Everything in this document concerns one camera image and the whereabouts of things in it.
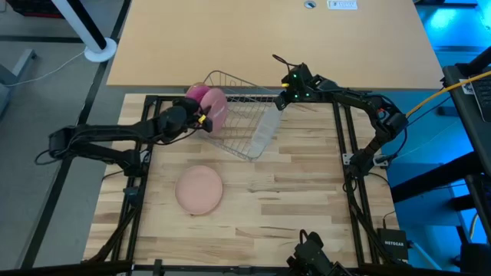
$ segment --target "butcher block tabletop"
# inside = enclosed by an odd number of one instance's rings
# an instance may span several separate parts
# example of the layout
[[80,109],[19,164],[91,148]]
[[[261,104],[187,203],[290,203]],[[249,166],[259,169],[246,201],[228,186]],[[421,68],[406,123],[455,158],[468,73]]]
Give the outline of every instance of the butcher block tabletop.
[[[126,95],[119,124],[140,121],[145,96]],[[164,102],[162,109],[170,104]],[[351,112],[358,145],[364,147],[374,130],[362,110]],[[342,123],[347,129],[344,116]],[[347,130],[344,137],[350,152]],[[134,143],[116,142],[113,148],[132,149]],[[178,177],[195,165],[214,169],[224,185],[221,202],[207,215],[186,214],[174,195]],[[106,174],[118,170],[108,166]],[[372,171],[386,176],[381,169]],[[162,259],[165,265],[284,267],[298,244],[300,229],[305,229],[321,236],[331,261],[356,267],[343,181],[330,103],[288,106],[272,143],[254,162],[227,153],[197,135],[169,146],[155,146],[134,261],[139,265]],[[365,177],[365,182],[374,227],[381,227],[382,217],[394,210],[389,186],[376,176]],[[117,227],[126,184],[122,173],[102,182],[84,259],[95,255]],[[387,225],[398,227],[395,214],[387,217]],[[122,259],[129,228],[121,248]],[[365,260],[369,261],[363,228],[361,237]]]

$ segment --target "white label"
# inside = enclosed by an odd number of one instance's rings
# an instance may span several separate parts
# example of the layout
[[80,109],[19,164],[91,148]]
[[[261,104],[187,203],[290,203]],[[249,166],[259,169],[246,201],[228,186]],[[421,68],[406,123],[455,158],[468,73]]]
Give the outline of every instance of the white label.
[[474,95],[473,83],[464,84],[462,86],[462,90],[467,95]]
[[328,8],[334,10],[358,10],[356,0],[328,0]]

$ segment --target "dish rack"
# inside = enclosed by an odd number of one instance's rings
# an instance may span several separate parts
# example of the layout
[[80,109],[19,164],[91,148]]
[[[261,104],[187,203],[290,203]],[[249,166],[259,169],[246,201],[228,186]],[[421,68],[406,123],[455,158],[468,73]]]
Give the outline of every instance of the dish rack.
[[273,102],[278,94],[222,71],[212,71],[203,82],[222,89],[229,113],[218,133],[200,131],[200,136],[242,159],[258,159],[281,122],[282,111]]

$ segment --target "desk surface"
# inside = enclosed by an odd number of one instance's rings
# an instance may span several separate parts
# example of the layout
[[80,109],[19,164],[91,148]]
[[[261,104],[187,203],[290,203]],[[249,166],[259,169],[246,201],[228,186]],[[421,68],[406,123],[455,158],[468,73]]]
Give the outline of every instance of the desk surface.
[[[144,98],[126,95],[120,124],[140,120]],[[353,118],[358,143],[366,145],[374,131],[363,111],[353,110]],[[119,150],[133,147],[114,143]],[[330,104],[288,107],[272,144],[254,163],[194,136],[156,146],[153,152],[135,251],[137,264],[161,258],[166,265],[286,266],[304,228],[319,233],[332,261],[356,266]],[[213,168],[224,182],[222,201],[208,215],[187,215],[174,197],[176,179],[193,165]],[[117,170],[108,166],[106,174]],[[375,172],[385,176],[382,170]],[[84,258],[97,253],[116,228],[126,179],[119,174],[104,180]],[[390,189],[376,176],[365,179],[372,219],[375,227],[381,227],[383,215],[394,210]],[[396,228],[396,217],[389,215],[387,223]],[[370,260],[363,230],[361,234],[365,259]],[[122,258],[126,248],[124,244]]]
[[343,87],[440,89],[441,68],[411,0],[358,1],[357,11],[300,0],[134,0],[108,85],[189,86],[221,70],[279,87],[306,63]]

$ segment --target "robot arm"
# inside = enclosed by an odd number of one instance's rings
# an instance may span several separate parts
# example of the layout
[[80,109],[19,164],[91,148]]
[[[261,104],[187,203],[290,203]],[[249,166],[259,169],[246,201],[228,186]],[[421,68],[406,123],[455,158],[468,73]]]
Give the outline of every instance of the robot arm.
[[364,110],[372,127],[375,137],[364,148],[354,153],[350,160],[348,172],[353,176],[366,176],[374,166],[375,153],[387,142],[392,141],[404,130],[407,118],[394,103],[381,95],[368,92],[353,91],[339,87],[334,81],[325,77],[312,76],[307,65],[294,65],[282,79],[285,91],[275,99],[276,107],[284,110],[290,103],[340,103],[349,107]]
[[76,156],[117,164],[125,176],[142,176],[142,156],[138,150],[119,151],[93,144],[93,142],[133,140],[139,143],[166,145],[172,143],[188,129],[211,132],[213,123],[192,99],[173,101],[173,106],[159,116],[130,126],[67,126],[49,136],[48,153],[53,159]]

